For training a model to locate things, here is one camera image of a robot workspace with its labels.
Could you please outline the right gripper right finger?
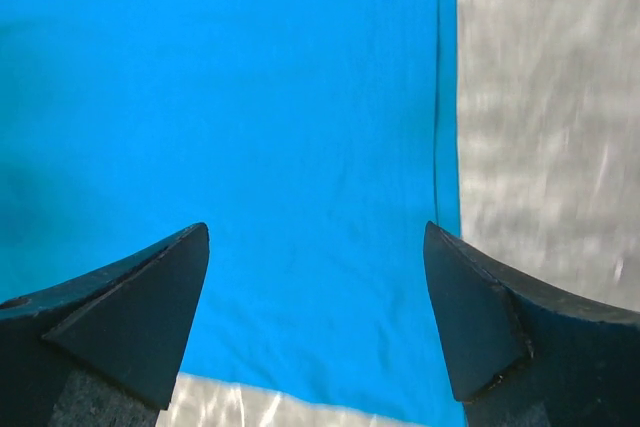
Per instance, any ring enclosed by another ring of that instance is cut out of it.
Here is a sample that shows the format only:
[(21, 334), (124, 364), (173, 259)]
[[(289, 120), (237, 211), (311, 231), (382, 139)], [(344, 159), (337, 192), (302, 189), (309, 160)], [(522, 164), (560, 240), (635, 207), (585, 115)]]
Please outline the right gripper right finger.
[(468, 425), (638, 425), (637, 312), (545, 283), (434, 223), (423, 255)]

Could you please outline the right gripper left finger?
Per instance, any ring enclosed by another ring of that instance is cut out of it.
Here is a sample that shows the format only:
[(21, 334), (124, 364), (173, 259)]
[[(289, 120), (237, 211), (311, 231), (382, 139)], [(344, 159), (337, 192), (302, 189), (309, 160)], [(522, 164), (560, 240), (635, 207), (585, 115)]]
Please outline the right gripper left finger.
[(189, 226), (1, 305), (4, 426), (153, 426), (174, 391), (209, 262)]

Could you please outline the teal blue t-shirt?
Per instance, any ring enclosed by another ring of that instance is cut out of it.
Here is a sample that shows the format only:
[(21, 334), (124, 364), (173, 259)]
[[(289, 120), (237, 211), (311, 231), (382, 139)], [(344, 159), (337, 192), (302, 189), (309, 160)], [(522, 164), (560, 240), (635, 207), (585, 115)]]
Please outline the teal blue t-shirt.
[(1, 0), (1, 294), (207, 223), (184, 371), (461, 426), (456, 0)]

